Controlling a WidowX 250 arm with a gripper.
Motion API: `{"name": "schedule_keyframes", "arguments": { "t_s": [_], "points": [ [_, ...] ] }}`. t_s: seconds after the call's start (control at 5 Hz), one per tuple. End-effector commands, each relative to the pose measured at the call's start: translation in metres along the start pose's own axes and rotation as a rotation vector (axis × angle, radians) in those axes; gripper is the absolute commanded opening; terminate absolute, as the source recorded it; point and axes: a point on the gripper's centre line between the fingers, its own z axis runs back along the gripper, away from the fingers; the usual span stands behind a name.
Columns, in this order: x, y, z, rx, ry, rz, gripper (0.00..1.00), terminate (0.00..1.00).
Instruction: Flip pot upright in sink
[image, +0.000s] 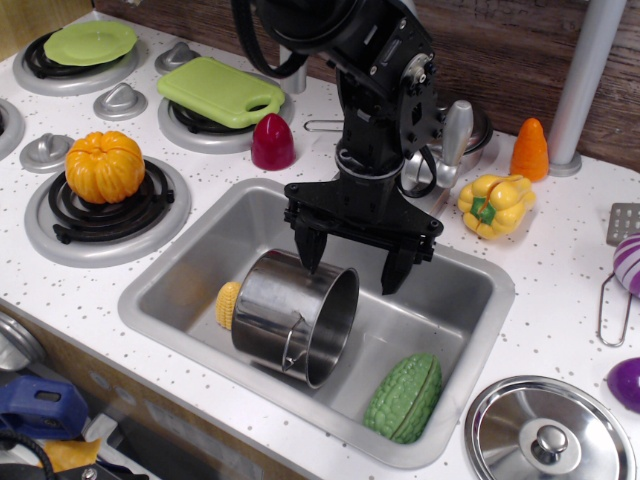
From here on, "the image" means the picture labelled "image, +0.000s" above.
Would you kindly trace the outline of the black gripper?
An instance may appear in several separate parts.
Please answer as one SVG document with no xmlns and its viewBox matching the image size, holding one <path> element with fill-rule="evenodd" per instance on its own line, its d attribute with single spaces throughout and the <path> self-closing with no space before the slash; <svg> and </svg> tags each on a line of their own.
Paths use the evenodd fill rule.
<svg viewBox="0 0 640 480">
<path fill-rule="evenodd" d="M 338 236 L 389 251 L 381 275 L 383 295 L 398 292 L 415 263 L 429 261 L 443 224 L 412 205 L 392 180 L 359 181 L 343 176 L 284 187 L 285 221 L 295 232 L 303 267 L 314 274 L 327 237 Z"/>
</svg>

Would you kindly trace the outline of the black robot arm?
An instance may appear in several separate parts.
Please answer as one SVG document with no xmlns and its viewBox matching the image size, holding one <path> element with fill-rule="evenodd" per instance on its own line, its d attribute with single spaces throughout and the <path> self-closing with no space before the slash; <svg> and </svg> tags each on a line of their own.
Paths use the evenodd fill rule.
<svg viewBox="0 0 640 480">
<path fill-rule="evenodd" d="M 384 294 L 432 258 L 440 221 L 401 189 L 409 161 L 438 138 L 444 116 L 433 86 L 432 40 L 401 1 L 235 1 L 251 64 L 278 79 L 320 55 L 334 67 L 343 112 L 338 176 L 288 184 L 286 221 L 302 265 L 315 271 L 329 236 L 384 249 Z"/>
</svg>

